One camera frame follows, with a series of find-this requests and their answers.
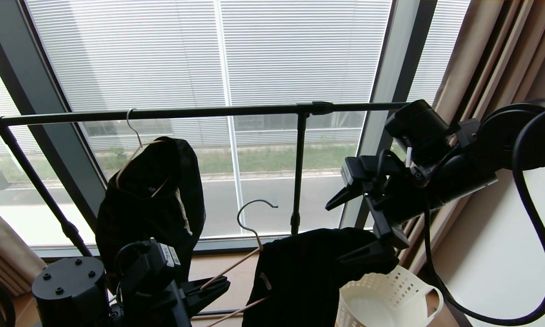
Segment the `grass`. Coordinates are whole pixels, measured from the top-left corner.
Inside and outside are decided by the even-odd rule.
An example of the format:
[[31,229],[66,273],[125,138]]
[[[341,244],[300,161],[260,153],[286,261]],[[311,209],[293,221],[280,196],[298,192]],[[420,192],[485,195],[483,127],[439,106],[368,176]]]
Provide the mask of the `grass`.
[[[303,159],[303,169],[339,169],[343,165],[343,159],[355,155],[355,144],[318,144],[306,145]],[[394,142],[392,150],[402,159],[405,153]],[[200,172],[232,173],[232,161],[230,149],[196,149]],[[121,148],[113,148],[108,153],[99,153],[96,158],[110,178],[127,162],[130,153],[126,154]],[[238,150],[238,159],[242,172],[278,172],[281,170],[294,170],[296,160],[296,147],[253,147]],[[38,172],[42,180],[56,180],[56,174],[42,155],[29,155],[29,160]],[[0,155],[0,170],[9,182],[28,181],[25,173],[21,172],[13,159]]]

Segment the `basket handle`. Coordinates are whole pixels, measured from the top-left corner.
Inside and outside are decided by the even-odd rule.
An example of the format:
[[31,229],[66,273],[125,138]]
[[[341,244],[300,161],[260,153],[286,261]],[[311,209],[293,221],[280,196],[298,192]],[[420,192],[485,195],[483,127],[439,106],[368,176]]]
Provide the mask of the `basket handle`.
[[428,292],[434,290],[438,294],[438,308],[436,308],[436,311],[434,311],[431,315],[428,316],[428,318],[426,318],[424,327],[430,325],[432,320],[436,318],[436,316],[440,313],[440,311],[442,311],[442,308],[444,307],[444,296],[442,296],[442,292],[440,292],[440,290],[437,287],[434,287],[434,286],[431,286],[431,287],[432,289],[428,290]]

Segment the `sidewalk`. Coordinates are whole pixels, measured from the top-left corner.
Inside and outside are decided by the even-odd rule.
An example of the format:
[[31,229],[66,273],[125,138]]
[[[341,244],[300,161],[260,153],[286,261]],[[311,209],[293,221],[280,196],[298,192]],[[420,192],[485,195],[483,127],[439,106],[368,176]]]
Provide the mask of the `sidewalk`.
[[[242,179],[268,179],[268,178],[293,178],[295,176],[294,170],[280,170],[278,172],[241,172]],[[339,169],[308,169],[303,170],[303,177],[330,177],[340,176]],[[230,173],[217,173],[217,174],[202,174],[202,182],[210,181],[226,181],[234,180],[234,174]],[[43,180],[44,185],[47,188],[62,188],[62,184],[59,180]],[[22,188],[31,189],[34,188],[31,182],[12,182],[9,188]]]

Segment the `hanging black clothing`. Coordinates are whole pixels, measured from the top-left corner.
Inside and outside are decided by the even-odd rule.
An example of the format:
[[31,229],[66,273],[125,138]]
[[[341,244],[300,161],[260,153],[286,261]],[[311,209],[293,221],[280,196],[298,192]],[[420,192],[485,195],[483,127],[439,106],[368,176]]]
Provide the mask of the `hanging black clothing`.
[[366,273],[390,273],[395,263],[344,267],[337,258],[375,241],[358,228],[317,229],[264,244],[243,327],[334,327],[339,288]]
[[135,157],[118,183],[117,174],[110,178],[100,204],[96,245],[113,290],[118,281],[112,277],[117,273],[117,252],[129,243],[151,237],[175,248],[181,261],[176,281],[187,281],[192,251],[204,228],[204,194],[193,149],[183,139],[156,140],[162,142],[148,145]]

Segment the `white wall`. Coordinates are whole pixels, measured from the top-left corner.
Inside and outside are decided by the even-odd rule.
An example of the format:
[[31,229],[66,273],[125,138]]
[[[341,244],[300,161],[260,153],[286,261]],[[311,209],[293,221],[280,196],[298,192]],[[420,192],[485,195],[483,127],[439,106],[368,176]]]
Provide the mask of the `white wall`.
[[[545,61],[529,99],[545,97]],[[536,308],[545,294],[545,256],[518,197],[510,171],[470,198],[435,263],[456,300],[493,318],[517,318]],[[525,173],[545,224],[545,168]],[[470,319],[473,326],[490,326]],[[545,327],[545,316],[533,327]]]

